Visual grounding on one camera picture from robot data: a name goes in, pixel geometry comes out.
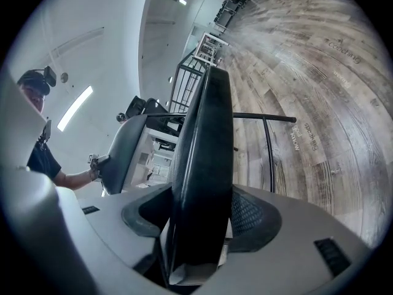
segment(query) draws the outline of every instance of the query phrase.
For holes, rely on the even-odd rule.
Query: ceiling light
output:
[[[61,118],[59,124],[57,125],[57,129],[59,129],[61,132],[64,131],[68,122],[79,109],[80,105],[84,103],[84,101],[90,96],[91,93],[93,93],[93,89],[91,88],[91,86],[89,86],[84,90],[82,94],[80,94],[80,96],[75,100],[75,102],[73,102],[71,107],[64,114],[63,118]]]

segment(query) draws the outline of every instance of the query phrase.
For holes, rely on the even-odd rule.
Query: man's arm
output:
[[[56,186],[70,188],[71,190],[77,190],[87,184],[90,184],[93,180],[97,179],[97,173],[93,170],[83,171],[79,174],[64,174],[61,170],[58,172],[53,182]]]

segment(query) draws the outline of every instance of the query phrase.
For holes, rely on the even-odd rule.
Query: wooden floor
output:
[[[391,61],[352,0],[253,0],[222,38],[233,110],[269,122],[276,192],[319,205],[375,246],[393,187]],[[234,183],[268,190],[261,120],[235,120]]]

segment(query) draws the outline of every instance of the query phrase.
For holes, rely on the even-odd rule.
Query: black t-shirt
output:
[[[52,181],[61,170],[61,166],[53,157],[46,143],[40,144],[38,142],[34,146],[27,166],[33,171],[47,175]]]

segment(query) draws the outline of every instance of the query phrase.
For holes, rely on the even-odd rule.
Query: mesh panel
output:
[[[261,221],[262,209],[233,192],[231,218],[233,236],[239,236],[247,232]]]

